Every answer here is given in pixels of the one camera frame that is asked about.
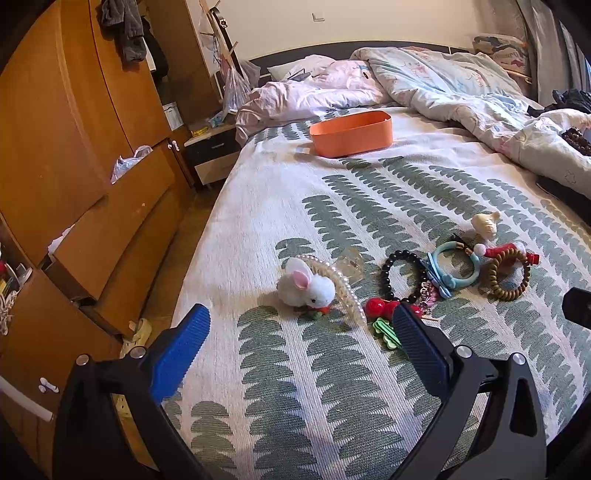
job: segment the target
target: wooden floor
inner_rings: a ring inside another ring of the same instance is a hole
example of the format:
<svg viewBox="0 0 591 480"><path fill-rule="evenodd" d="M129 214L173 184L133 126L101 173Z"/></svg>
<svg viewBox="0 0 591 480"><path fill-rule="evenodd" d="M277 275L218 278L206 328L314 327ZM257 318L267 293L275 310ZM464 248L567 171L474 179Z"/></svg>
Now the wooden floor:
<svg viewBox="0 0 591 480"><path fill-rule="evenodd" d="M170 327L183 279L222 186L223 182L220 181L212 184L211 190L203 189L195 195L158 270L142 312L142 317L148 319L153 328L148 344L162 330ZM0 410L28 454L51 478L53 422L44 422L2 392ZM129 441L134 448L138 440L131 438Z"/></svg>

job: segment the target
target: nightstand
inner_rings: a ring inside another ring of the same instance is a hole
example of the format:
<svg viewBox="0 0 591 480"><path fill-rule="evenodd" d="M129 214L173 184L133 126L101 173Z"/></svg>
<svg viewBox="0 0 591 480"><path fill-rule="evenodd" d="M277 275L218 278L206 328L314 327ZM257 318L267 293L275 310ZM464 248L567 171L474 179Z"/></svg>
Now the nightstand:
<svg viewBox="0 0 591 480"><path fill-rule="evenodd" d="M185 142L185 160L203 185L225 179L240 154L236 126L221 125Z"/></svg>

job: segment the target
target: black bead bracelet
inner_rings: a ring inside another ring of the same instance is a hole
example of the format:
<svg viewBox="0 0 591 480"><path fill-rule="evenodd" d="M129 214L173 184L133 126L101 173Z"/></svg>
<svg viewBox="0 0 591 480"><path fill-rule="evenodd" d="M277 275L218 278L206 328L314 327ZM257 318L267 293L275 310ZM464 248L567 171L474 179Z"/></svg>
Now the black bead bracelet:
<svg viewBox="0 0 591 480"><path fill-rule="evenodd" d="M414 263L414 266L416 267L418 274L417 288L415 288L412 295L404 297L402 300L394 296L394 292L392 292L392 285L390 285L390 268L396 260L407 260L411 263ZM427 281L427 269L425 268L417 254L409 252L408 250L396 250L393 254L390 254L388 256L388 259L382 266L382 271L379 273L379 275L382 281L384 298L388 301L396 300L406 301L408 303L415 303L421 297L421 284Z"/></svg>

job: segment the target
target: green hair clip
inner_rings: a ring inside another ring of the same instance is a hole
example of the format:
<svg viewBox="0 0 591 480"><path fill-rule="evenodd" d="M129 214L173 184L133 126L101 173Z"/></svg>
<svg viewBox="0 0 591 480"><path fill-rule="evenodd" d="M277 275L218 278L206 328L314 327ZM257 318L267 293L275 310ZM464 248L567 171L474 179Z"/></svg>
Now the green hair clip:
<svg viewBox="0 0 591 480"><path fill-rule="evenodd" d="M392 327L383 318L377 319L373 323L373 327L377 334L384 336L384 342L386 343L386 347L388 347L388 349L402 349L402 344L400 343L400 340L398 340L394 330L392 330Z"/></svg>

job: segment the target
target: gray cloth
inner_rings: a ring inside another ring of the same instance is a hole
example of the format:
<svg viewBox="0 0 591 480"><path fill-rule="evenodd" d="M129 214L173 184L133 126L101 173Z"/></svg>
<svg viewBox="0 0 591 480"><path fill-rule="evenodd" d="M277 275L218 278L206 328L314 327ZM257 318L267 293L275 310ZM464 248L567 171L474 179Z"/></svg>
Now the gray cloth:
<svg viewBox="0 0 591 480"><path fill-rule="evenodd" d="M542 105L553 102L552 91L589 90L589 69L564 25L541 0L517 0L528 32L531 75Z"/></svg>
<svg viewBox="0 0 591 480"><path fill-rule="evenodd" d="M146 58L144 27L135 0L103 0L101 4L103 27L117 30L119 48L127 62Z"/></svg>

